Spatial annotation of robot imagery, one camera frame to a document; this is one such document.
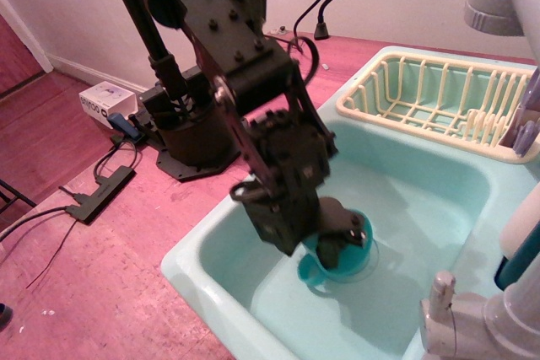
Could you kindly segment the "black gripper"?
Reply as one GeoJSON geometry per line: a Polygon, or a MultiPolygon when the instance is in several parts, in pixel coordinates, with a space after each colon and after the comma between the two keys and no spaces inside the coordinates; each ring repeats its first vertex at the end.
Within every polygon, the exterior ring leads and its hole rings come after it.
{"type": "Polygon", "coordinates": [[[313,189],[297,197],[270,197],[257,182],[241,182],[229,193],[244,207],[259,238],[286,256],[314,234],[316,256],[326,270],[338,268],[343,253],[353,263],[368,256],[366,217],[354,216],[333,197],[319,197],[313,189]]]}

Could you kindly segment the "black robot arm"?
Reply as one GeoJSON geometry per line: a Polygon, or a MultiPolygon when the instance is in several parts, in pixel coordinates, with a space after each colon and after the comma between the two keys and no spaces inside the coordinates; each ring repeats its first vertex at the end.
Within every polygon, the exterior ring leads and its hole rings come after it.
{"type": "Polygon", "coordinates": [[[237,146],[251,180],[234,185],[258,236],[286,255],[300,245],[321,268],[357,271],[372,244],[367,219],[316,190],[334,134],[299,63],[262,27],[266,0],[122,0],[158,79],[145,108],[167,146],[194,130],[179,160],[211,164],[237,146]]]}

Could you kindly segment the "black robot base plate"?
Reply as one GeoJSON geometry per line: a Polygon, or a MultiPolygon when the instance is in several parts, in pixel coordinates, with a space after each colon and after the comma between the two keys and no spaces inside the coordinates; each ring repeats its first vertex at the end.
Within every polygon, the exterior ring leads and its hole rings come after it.
{"type": "Polygon", "coordinates": [[[139,95],[141,108],[129,121],[158,151],[158,168],[187,182],[222,173],[239,157],[240,150],[199,67],[186,70],[183,76],[190,91],[181,99],[185,112],[156,85],[139,95]]]}

